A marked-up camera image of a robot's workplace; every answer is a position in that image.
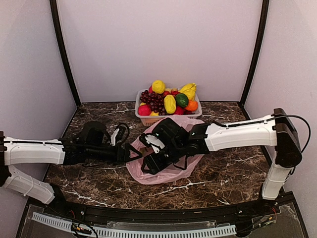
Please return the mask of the dark purple grape bunch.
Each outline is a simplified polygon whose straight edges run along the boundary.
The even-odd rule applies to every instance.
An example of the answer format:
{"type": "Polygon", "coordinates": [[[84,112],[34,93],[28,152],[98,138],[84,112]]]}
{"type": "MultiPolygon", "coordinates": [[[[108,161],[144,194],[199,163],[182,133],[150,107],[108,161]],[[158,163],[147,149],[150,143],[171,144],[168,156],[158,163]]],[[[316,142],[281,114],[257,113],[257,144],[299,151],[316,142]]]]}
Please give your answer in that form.
{"type": "Polygon", "coordinates": [[[152,112],[159,113],[159,116],[166,115],[163,94],[157,94],[155,92],[149,94],[149,91],[145,90],[141,93],[140,100],[140,106],[146,104],[151,108],[152,112]]]}

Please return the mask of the yellow fruit from bag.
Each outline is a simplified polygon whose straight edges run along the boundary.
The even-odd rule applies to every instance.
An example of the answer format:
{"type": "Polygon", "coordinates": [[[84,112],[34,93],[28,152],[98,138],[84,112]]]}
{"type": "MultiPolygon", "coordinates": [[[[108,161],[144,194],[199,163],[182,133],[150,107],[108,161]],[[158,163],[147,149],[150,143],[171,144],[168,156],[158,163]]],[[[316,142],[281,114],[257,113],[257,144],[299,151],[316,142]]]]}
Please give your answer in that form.
{"type": "Polygon", "coordinates": [[[195,99],[195,96],[196,96],[196,91],[193,91],[193,90],[190,89],[190,84],[191,83],[186,84],[185,86],[183,86],[179,90],[179,92],[185,94],[188,97],[189,100],[193,101],[195,99]]]}

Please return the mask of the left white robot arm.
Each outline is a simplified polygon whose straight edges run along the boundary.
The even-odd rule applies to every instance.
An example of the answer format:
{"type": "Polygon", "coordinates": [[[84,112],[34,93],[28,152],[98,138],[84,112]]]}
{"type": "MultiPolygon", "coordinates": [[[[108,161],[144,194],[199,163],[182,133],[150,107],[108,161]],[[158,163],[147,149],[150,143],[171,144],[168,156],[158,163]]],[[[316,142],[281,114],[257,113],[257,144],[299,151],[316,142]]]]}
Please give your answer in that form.
{"type": "Polygon", "coordinates": [[[0,185],[32,197],[50,207],[59,216],[66,216],[70,206],[57,185],[42,182],[18,170],[16,164],[76,165],[87,156],[111,163],[127,163],[142,157],[131,144],[116,142],[115,136],[103,142],[100,132],[91,138],[54,140],[21,140],[0,136],[0,185]]]}

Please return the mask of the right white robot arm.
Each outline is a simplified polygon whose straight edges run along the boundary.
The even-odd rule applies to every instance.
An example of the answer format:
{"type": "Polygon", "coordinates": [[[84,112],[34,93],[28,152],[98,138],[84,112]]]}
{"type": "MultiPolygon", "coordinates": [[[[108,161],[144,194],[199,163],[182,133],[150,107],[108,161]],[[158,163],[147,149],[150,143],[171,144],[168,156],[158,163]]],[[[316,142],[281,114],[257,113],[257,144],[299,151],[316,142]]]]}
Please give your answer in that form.
{"type": "Polygon", "coordinates": [[[282,108],[259,119],[234,123],[195,124],[190,131],[173,119],[161,120],[150,133],[142,133],[139,140],[152,147],[153,153],[143,158],[141,170],[155,175],[180,158],[188,159],[227,148],[269,146],[275,148],[268,177],[262,186],[262,196],[253,203],[253,211],[263,215],[272,207],[287,177],[302,161],[304,148],[300,146],[298,133],[282,108]]]}

